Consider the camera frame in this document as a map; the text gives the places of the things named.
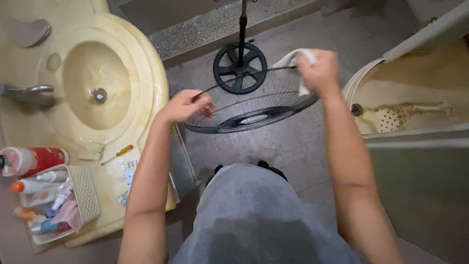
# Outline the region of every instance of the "white rag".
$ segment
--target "white rag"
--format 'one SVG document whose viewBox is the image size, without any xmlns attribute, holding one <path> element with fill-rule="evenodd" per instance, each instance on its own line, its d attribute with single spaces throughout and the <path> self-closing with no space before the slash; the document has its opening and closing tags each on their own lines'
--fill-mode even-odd
<svg viewBox="0 0 469 264">
<path fill-rule="evenodd" d="M 303 53 L 308 61 L 310 61 L 311 65 L 316 63 L 316 57 L 314 54 L 311 52 L 310 49 L 307 48 L 299 48 L 296 49 L 290 53 L 288 53 L 285 57 L 283 57 L 279 62 L 276 64 L 272 65 L 273 68 L 278 68 L 278 67 L 286 67 L 286 66 L 295 66 L 296 65 L 296 54 L 299 52 Z M 296 69 L 293 69 L 293 71 L 299 76 L 299 73 Z M 299 81 L 299 89 L 298 89 L 298 95 L 305 95 L 305 94 L 310 94 L 311 92 L 304 86 L 303 79 L 301 76 L 299 76 L 300 81 Z"/>
</svg>

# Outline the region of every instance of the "plastic basket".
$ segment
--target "plastic basket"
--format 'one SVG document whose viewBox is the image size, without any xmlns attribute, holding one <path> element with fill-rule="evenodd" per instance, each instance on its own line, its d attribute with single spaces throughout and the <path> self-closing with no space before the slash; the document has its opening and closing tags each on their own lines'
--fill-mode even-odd
<svg viewBox="0 0 469 264">
<path fill-rule="evenodd" d="M 67 170 L 70 179 L 73 183 L 73 190 L 75 192 L 76 203 L 82 218 L 83 225 L 97 218 L 101 214 L 99 208 L 98 196 L 94 188 L 93 180 L 91 179 L 90 171 L 85 166 L 66 166 L 64 164 L 54 166 L 47 170 L 38 173 L 43 174 L 49 171 L 64 171 Z M 46 244 L 62 237 L 68 236 L 73 231 L 69 230 L 63 233 L 49 233 L 43 235 L 33 235 L 34 243 L 38 245 Z"/>
</svg>

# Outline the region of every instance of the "gray shirt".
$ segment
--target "gray shirt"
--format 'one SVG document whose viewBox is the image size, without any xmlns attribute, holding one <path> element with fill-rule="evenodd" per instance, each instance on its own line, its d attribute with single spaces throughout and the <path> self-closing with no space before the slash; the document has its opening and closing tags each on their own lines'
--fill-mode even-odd
<svg viewBox="0 0 469 264">
<path fill-rule="evenodd" d="M 223 167 L 205 189 L 194 231 L 171 263 L 367 263 L 328 230 L 282 177 Z"/>
</svg>

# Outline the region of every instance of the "hand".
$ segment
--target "hand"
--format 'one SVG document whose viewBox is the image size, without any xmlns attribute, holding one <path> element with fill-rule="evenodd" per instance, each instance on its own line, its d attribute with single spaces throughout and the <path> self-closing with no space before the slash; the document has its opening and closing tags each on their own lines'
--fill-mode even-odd
<svg viewBox="0 0 469 264">
<path fill-rule="evenodd" d="M 192 103 L 192 98 L 201 92 L 199 90 L 180 91 L 158 112 L 157 117 L 172 124 L 187 121 L 196 112 L 205 117 L 211 117 L 215 105 L 208 94 L 202 94 L 197 101 Z"/>
<path fill-rule="evenodd" d="M 298 71 L 303 77 L 306 88 L 321 97 L 338 94 L 337 54 L 328 50 L 312 49 L 316 63 L 311 65 L 304 54 L 296 56 Z"/>
</svg>

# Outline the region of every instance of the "yellow screwdriver handle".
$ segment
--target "yellow screwdriver handle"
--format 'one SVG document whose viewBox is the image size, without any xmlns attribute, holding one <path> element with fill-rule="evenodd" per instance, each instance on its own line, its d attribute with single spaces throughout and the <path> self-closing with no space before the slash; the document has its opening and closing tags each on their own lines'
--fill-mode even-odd
<svg viewBox="0 0 469 264">
<path fill-rule="evenodd" d="M 125 153 L 129 152 L 133 148 L 134 148 L 134 146 L 128 145 L 127 147 L 123 148 L 121 151 L 117 152 L 116 157 L 120 157 L 120 156 L 124 155 Z"/>
</svg>

